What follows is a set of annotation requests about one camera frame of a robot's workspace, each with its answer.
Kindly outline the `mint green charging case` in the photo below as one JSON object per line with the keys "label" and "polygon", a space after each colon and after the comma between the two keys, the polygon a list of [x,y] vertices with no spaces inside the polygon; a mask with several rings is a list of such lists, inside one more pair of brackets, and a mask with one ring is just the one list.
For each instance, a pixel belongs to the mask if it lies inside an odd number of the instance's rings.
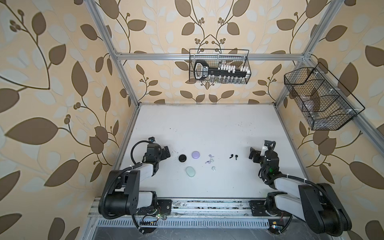
{"label": "mint green charging case", "polygon": [[196,175],[196,171],[193,167],[187,167],[186,173],[189,177],[193,178]]}

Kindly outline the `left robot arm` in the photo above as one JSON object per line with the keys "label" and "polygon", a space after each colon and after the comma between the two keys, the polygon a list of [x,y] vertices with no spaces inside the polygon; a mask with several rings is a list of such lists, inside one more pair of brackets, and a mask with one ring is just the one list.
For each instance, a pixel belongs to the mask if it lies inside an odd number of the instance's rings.
{"label": "left robot arm", "polygon": [[152,233],[160,219],[166,220],[172,210],[172,200],[158,199],[155,191],[140,191],[140,183],[153,177],[159,170],[160,162],[171,157],[167,146],[161,147],[154,137],[137,142],[135,147],[146,143],[147,150],[140,162],[122,170],[112,170],[100,197],[98,211],[106,220],[131,216],[134,226],[145,235]]}

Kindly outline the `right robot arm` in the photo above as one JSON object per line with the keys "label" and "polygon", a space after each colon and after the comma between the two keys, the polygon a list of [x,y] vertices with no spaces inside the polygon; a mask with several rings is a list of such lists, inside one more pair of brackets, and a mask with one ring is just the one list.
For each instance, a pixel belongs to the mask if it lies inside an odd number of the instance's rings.
{"label": "right robot arm", "polygon": [[316,234],[339,237],[352,229],[352,221],[331,185],[283,174],[275,141],[264,142],[261,150],[250,149],[249,159],[260,165],[258,177],[273,189],[264,202],[249,202],[253,216],[289,216],[283,225],[273,224],[270,232],[280,235],[293,218],[305,222]]}

